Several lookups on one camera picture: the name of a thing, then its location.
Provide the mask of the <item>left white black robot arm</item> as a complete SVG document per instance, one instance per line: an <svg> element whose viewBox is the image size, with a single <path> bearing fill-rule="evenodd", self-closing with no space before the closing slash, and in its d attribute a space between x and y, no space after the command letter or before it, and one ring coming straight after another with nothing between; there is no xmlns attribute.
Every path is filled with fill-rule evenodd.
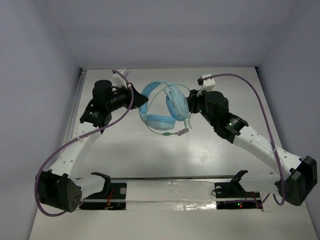
<svg viewBox="0 0 320 240"><path fill-rule="evenodd" d="M72 213L88 198L110 199L113 195L109 175L94 171L88 176L76 177L94 142L105 129L114 126L112 112L125 108L127 114L148 102L131 83L114 86L109 80L98 80L92 89L92 99L80 117L75 137L57 149L42 164L35 177L34 195L38 209L47 217L57 217L43 206L60 210L60 215Z"/></svg>

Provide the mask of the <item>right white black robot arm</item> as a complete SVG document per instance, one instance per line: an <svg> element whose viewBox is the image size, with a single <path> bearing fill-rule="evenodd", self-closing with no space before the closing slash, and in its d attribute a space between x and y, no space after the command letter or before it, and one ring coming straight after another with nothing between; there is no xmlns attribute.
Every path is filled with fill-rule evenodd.
<svg viewBox="0 0 320 240"><path fill-rule="evenodd" d="M301 206L318 183L317 162L292 154L255 131L245 120L229 111L229 101L219 91L191 90L187 97L191 113L200 113L214 132L229 143L244 149L273 171L254 176L239 171L229 189L238 197L247 192L265 192L281 196L293 206Z"/></svg>

